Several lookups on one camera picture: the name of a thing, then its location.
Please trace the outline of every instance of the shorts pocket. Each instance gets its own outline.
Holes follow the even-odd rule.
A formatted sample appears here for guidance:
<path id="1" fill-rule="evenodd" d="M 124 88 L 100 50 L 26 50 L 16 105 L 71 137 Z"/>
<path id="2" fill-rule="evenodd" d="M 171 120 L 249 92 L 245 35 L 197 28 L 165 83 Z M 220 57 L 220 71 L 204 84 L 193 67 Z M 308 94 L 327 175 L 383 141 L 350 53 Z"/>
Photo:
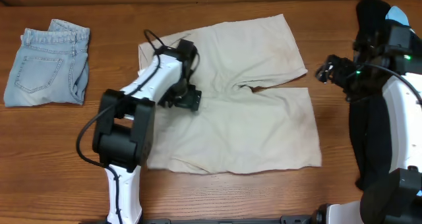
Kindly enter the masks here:
<path id="1" fill-rule="evenodd" d="M 15 85 L 28 93 L 43 90 L 53 83 L 62 62 L 62 59 L 24 57 Z"/>

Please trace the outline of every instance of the denim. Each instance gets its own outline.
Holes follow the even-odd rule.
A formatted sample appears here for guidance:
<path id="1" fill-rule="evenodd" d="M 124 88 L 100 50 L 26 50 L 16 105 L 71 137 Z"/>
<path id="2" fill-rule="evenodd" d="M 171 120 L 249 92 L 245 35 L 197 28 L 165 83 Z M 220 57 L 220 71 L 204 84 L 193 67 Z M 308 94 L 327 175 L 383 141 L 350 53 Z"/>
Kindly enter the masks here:
<path id="1" fill-rule="evenodd" d="M 7 81 L 5 106 L 82 105 L 88 84 L 89 35 L 89 28 L 63 20 L 52 20 L 46 32 L 25 29 Z"/>

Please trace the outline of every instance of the black mount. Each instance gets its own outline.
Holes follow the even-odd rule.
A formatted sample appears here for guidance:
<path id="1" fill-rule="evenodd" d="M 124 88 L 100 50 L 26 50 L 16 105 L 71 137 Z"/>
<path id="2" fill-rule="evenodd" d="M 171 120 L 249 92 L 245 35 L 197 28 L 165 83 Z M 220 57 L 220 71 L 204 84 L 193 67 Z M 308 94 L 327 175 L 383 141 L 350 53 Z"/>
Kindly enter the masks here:
<path id="1" fill-rule="evenodd" d="M 361 199 L 364 223 L 422 223 L 422 174 L 417 167 L 396 169 L 368 187 Z"/>
<path id="2" fill-rule="evenodd" d="M 116 106 L 97 120 L 92 149 L 100 155 L 100 162 L 104 165 L 118 165 L 131 173 L 146 161 L 150 153 L 155 103 L 108 89 L 103 94 L 99 111 L 110 105 Z M 114 118 L 122 119 L 125 115 L 133 116 L 132 128 L 114 123 Z"/>
<path id="3" fill-rule="evenodd" d="M 156 54 L 175 57 L 178 61 L 182 62 L 180 80 L 170 87 L 158 102 L 158 105 L 162 107 L 172 107 L 174 105 L 176 107 L 190 109 L 191 111 L 197 111 L 202 92 L 196 90 L 196 87 L 190 84 L 191 76 L 196 70 L 196 68 L 192 69 L 192 64 L 195 56 L 198 55 L 198 49 L 193 45 L 193 42 L 180 40 L 177 48 L 161 46 Z"/>

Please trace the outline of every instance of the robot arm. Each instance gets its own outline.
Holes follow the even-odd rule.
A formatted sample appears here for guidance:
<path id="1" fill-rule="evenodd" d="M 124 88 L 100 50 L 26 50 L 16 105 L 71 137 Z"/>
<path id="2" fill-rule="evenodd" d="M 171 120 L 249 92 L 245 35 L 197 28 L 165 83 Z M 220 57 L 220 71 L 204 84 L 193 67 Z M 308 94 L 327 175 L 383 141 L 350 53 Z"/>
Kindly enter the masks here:
<path id="1" fill-rule="evenodd" d="M 104 93 L 100 112 L 115 106 L 98 118 L 92 148 L 100 155 L 109 181 L 110 211 L 106 223 L 142 222 L 140 170 L 152 145 L 155 106 L 198 110 L 201 92 L 189 83 L 196 55 L 196 47 L 187 40 L 181 40 L 177 48 L 162 46 L 134 82 L 120 92 Z M 122 118 L 133 120 L 132 128 L 114 123 L 114 119 Z"/>
<path id="2" fill-rule="evenodd" d="M 392 142 L 390 174 L 365 189 L 361 201 L 320 209 L 317 223 L 422 221 L 422 57 L 411 50 L 411 34 L 409 27 L 390 22 L 372 42 L 355 43 L 353 61 L 331 55 L 316 72 L 321 82 L 343 88 L 348 102 L 382 94 L 391 131 L 384 136 Z"/>

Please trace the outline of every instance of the wooden table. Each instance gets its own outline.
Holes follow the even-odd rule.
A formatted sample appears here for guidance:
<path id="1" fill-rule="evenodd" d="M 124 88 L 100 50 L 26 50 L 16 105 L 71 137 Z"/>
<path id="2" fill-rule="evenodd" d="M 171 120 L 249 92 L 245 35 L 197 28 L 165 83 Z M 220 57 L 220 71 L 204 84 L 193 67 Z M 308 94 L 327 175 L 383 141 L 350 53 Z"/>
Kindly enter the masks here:
<path id="1" fill-rule="evenodd" d="M 223 21 L 284 13 L 309 73 L 283 86 L 309 87 L 322 150 L 322 168 L 252 175 L 141 174 L 145 218 L 279 217 L 312 213 L 320 204 L 360 199 L 359 176 L 341 88 L 324 85 L 314 71 L 335 53 L 351 57 L 356 1 L 236 3 L 221 5 L 109 5 L 0 8 L 0 91 L 25 28 L 47 30 L 52 18 L 91 28 L 90 81 L 83 106 L 48 104 L 6 109 L 0 105 L 0 223 L 76 223 L 109 211 L 106 173 L 76 154 L 79 130 L 98 110 L 102 93 L 137 77 L 142 31 L 164 36 Z M 391 1 L 422 32 L 421 0 Z M 92 128 L 83 140 L 91 158 Z"/>

